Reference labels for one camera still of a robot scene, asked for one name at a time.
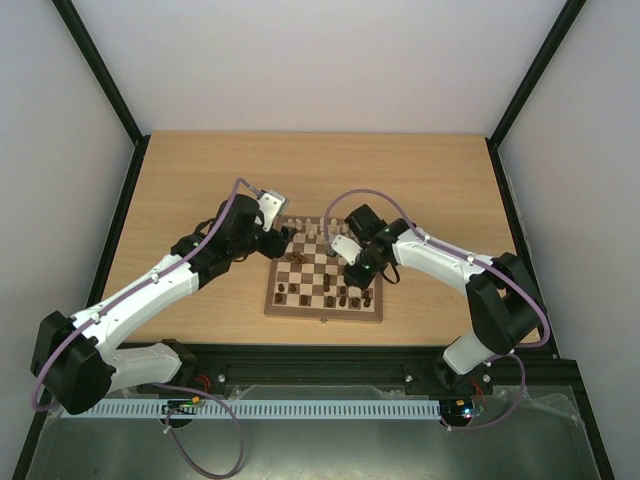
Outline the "wooden chess board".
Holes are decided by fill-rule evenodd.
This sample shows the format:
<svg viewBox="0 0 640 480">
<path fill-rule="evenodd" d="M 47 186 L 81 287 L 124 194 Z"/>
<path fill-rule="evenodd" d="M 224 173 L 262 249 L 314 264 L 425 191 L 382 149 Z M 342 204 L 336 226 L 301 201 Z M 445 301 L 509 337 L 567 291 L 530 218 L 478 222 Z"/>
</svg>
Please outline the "wooden chess board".
<svg viewBox="0 0 640 480">
<path fill-rule="evenodd" d="M 375 277 L 365 290 L 346 286 L 342 273 L 347 263 L 340 256 L 326 254 L 325 223 L 321 217 L 278 218 L 278 227 L 296 229 L 285 254 L 300 252 L 308 262 L 291 263 L 285 254 L 271 261 L 264 313 L 320 321 L 382 322 L 383 279 Z M 289 284 L 297 285 L 296 293 L 289 293 Z"/>
</svg>

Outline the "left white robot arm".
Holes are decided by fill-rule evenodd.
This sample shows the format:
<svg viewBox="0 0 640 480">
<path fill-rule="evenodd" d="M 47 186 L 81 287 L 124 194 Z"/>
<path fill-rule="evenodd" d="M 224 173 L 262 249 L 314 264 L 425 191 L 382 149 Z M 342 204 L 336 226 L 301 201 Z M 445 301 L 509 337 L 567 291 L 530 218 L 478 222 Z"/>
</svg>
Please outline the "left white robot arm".
<svg viewBox="0 0 640 480">
<path fill-rule="evenodd" d="M 116 294 L 70 317 L 49 314 L 39 325 L 31 363 L 38 387 L 77 415 L 114 391 L 179 377 L 187 354 L 178 345 L 160 342 L 125 350 L 122 342 L 168 306 L 227 273 L 233 263 L 253 253 L 282 256 L 295 235 L 294 228 L 275 225 L 287 204 L 273 190 L 255 197 L 237 194 Z"/>
</svg>

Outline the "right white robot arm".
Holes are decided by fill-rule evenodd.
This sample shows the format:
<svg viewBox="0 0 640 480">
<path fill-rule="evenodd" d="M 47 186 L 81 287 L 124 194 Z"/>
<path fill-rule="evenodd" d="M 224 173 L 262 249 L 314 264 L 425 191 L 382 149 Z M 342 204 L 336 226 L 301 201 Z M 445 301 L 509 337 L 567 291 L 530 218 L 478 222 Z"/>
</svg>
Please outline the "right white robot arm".
<svg viewBox="0 0 640 480">
<path fill-rule="evenodd" d="M 445 390 L 460 390 L 471 371 L 517 348 L 543 324 L 540 295 L 522 261 L 506 252 L 476 254 L 427 234 L 405 218 L 386 223 L 366 204 L 346 219 L 353 237 L 335 234 L 331 249 L 346 261 L 345 283 L 361 290 L 386 267 L 424 273 L 466 298 L 471 330 L 445 348 L 436 379 Z"/>
</svg>

